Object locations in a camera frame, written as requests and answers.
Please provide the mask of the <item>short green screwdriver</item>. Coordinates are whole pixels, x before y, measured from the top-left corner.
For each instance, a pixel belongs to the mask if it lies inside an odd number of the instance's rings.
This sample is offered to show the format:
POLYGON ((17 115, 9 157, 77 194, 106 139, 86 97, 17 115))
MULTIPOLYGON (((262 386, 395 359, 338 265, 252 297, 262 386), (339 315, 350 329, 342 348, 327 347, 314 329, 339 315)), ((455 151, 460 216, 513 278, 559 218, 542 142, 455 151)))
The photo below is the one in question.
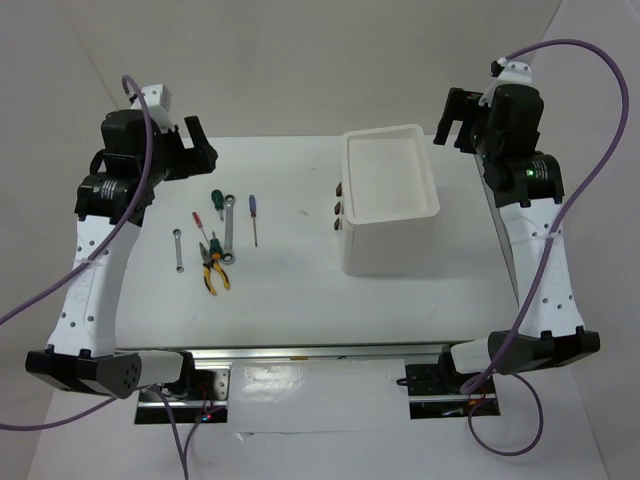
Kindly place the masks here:
POLYGON ((211 200, 214 204, 214 208, 216 210, 216 212, 218 213, 218 216, 220 218, 221 221, 224 220, 224 210, 225 210, 225 203, 224 203, 224 194, 222 193, 221 190, 219 189, 214 189, 211 192, 211 200))

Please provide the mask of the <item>purple handle screwdriver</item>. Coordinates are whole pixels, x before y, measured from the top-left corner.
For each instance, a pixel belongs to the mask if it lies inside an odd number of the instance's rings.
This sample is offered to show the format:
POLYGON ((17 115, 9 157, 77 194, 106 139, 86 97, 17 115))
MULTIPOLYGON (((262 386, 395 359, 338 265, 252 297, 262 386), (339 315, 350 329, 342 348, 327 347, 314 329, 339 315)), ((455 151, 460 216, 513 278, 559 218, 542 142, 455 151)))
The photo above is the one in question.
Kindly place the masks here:
POLYGON ((257 203, 256 198, 253 194, 250 194, 248 197, 249 202, 249 212, 252 220, 252 229, 253 229, 253 239, 254 246, 258 247, 258 235, 257 235, 257 203))

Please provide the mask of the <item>red handle screwdriver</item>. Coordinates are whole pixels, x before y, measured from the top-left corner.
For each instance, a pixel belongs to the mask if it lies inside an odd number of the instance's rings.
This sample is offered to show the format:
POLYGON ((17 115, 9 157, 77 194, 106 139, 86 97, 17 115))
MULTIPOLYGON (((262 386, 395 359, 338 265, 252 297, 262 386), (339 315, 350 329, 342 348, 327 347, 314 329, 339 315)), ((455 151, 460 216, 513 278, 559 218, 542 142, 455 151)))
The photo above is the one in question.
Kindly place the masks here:
POLYGON ((202 220, 201 220, 200 215, 199 215, 197 212, 193 211, 193 212, 191 213, 191 216, 192 216, 192 218, 193 218, 193 220, 194 220, 194 222, 195 222, 195 224, 196 224, 196 227, 197 227, 197 228, 199 229, 199 231, 201 232, 201 234, 202 234, 202 236, 203 236, 203 238, 204 238, 204 240, 205 240, 205 243, 206 243, 206 244, 208 244, 208 243, 209 243, 209 239, 208 239, 208 237, 207 237, 207 235, 206 235, 206 232, 205 232, 205 230, 204 230, 203 222, 202 222, 202 220))

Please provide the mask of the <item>small silver wrench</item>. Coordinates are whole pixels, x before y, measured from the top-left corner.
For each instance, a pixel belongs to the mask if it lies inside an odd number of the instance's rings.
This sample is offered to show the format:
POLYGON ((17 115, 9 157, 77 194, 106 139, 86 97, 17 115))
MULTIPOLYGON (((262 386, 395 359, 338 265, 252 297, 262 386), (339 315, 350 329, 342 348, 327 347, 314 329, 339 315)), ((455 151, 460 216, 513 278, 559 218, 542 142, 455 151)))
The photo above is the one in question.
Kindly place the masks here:
POLYGON ((184 265, 182 259, 182 248, 181 248, 181 230, 176 228, 172 231, 174 238, 174 246, 175 246, 175 258, 176 258, 176 272, 183 273, 184 265))

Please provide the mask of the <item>white drawer cabinet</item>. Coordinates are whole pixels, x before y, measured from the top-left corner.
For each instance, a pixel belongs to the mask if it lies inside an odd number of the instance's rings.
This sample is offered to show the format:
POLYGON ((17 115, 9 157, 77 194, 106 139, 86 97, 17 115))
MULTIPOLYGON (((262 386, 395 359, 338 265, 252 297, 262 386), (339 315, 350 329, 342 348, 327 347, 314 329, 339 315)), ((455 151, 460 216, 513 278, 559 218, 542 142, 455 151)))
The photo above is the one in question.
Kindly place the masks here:
POLYGON ((354 277, 412 272, 433 243, 440 211, 423 129, 416 124, 352 131, 342 137, 338 197, 340 266, 354 277))

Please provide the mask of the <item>green orange stubby screwdriver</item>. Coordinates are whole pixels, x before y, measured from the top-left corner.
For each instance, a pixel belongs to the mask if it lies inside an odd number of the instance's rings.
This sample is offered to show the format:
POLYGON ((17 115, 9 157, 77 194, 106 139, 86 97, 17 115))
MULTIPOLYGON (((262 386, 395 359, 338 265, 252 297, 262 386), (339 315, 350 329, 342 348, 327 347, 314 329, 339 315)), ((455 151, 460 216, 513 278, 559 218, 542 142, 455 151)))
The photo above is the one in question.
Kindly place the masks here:
POLYGON ((209 241, 209 255, 212 259, 219 261, 223 256, 223 249, 214 232, 211 232, 211 239, 209 241))

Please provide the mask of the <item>large ratchet wrench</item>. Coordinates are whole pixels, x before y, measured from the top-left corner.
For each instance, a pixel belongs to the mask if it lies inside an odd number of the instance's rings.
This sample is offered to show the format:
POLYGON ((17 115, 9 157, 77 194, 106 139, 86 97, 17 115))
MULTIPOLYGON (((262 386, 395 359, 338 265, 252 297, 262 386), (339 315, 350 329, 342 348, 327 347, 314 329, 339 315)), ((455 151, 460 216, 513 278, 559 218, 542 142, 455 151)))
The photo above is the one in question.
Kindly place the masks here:
POLYGON ((225 237, 221 261, 225 265, 231 265, 235 261, 235 253, 233 249, 235 203, 236 197, 234 195, 227 194, 224 197, 225 237))

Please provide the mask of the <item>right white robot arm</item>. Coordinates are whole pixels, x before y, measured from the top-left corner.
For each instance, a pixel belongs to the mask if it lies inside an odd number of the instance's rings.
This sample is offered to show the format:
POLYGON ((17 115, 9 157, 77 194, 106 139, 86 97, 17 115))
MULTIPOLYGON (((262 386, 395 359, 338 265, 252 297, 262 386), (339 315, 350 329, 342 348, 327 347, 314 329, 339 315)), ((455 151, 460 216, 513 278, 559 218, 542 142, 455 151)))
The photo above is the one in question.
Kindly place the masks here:
POLYGON ((460 122, 454 146, 482 164, 494 222, 509 242, 519 308, 510 329, 443 350, 436 379, 448 392, 473 393, 493 374, 570 365, 601 347, 573 296, 559 217, 561 169, 537 148, 543 109, 539 92, 525 85, 501 85, 490 100, 461 88, 448 93, 434 142, 445 144, 460 122))

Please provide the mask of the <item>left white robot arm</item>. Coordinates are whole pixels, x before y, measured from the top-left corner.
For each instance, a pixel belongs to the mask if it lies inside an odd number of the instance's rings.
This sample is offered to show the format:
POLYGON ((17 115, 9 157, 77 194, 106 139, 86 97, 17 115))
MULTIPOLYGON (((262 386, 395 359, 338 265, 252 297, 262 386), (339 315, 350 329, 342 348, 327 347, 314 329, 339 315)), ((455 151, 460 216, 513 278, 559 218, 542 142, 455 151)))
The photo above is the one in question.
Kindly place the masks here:
POLYGON ((114 111, 103 120, 104 147, 77 189, 74 263, 81 271, 69 283, 46 347, 28 353, 28 373, 62 391, 121 399, 152 385, 162 385, 176 399, 196 390, 191 353, 116 346, 124 274, 155 187, 215 169, 218 153, 198 117, 185 124, 191 147, 184 146, 176 127, 162 131, 138 109, 114 111))

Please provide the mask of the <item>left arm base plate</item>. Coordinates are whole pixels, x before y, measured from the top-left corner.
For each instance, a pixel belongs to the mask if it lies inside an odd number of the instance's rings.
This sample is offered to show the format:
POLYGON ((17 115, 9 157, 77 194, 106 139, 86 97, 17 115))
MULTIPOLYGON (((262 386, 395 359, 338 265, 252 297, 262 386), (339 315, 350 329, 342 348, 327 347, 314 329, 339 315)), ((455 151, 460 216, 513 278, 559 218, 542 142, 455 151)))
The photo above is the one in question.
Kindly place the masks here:
MULTIPOLYGON (((194 424, 200 419, 204 424, 223 424, 228 420, 231 367, 213 365, 197 367, 186 382, 160 386, 178 425, 194 424)), ((138 396, 134 417, 136 425, 169 424, 165 403, 155 391, 144 391, 138 396)))

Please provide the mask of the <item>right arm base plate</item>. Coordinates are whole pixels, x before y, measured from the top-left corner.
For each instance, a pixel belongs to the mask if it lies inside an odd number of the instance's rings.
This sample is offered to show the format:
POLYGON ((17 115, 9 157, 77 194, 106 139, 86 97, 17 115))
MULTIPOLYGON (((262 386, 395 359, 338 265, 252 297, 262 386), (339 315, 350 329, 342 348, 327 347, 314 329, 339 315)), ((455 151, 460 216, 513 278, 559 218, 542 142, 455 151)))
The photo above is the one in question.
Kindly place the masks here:
POLYGON ((412 420, 467 417, 476 407, 477 416, 500 416, 496 387, 489 380, 479 390, 462 394, 461 385, 471 375, 449 374, 437 363, 405 365, 404 376, 395 381, 408 395, 412 420))

